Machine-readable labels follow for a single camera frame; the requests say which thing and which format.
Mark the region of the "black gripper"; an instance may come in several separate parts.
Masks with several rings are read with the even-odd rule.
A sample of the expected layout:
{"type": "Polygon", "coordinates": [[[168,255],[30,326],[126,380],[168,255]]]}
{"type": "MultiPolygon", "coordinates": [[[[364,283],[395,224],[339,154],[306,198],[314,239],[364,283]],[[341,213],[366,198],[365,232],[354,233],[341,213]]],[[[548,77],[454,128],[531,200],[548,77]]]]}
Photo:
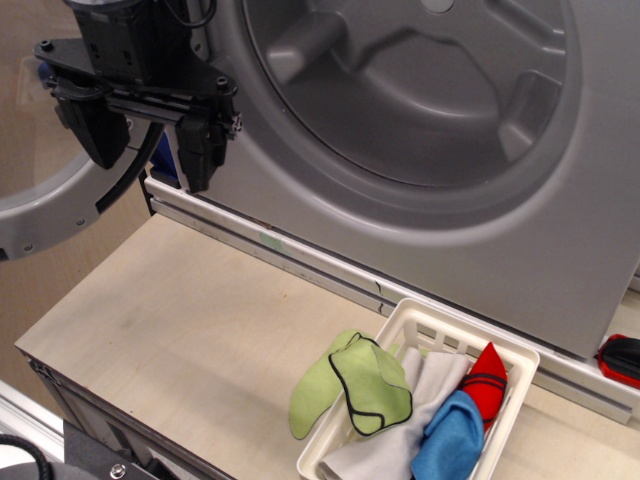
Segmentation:
{"type": "Polygon", "coordinates": [[[241,131],[235,81],[200,58],[191,39],[217,12],[185,1],[69,1],[77,38],[43,40],[56,113],[90,159],[111,169],[127,147],[126,116],[175,125],[188,190],[205,191],[241,131]]]}

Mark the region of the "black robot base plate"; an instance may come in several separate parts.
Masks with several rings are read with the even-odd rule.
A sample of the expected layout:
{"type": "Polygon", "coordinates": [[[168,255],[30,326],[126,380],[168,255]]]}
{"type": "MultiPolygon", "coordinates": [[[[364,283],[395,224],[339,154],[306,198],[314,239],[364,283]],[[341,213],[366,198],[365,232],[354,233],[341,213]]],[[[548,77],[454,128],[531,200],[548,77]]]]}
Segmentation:
{"type": "Polygon", "coordinates": [[[2,479],[158,479],[67,421],[63,421],[62,462],[48,460],[35,443],[16,435],[2,434],[1,445],[32,458],[32,462],[3,467],[2,479]]]}

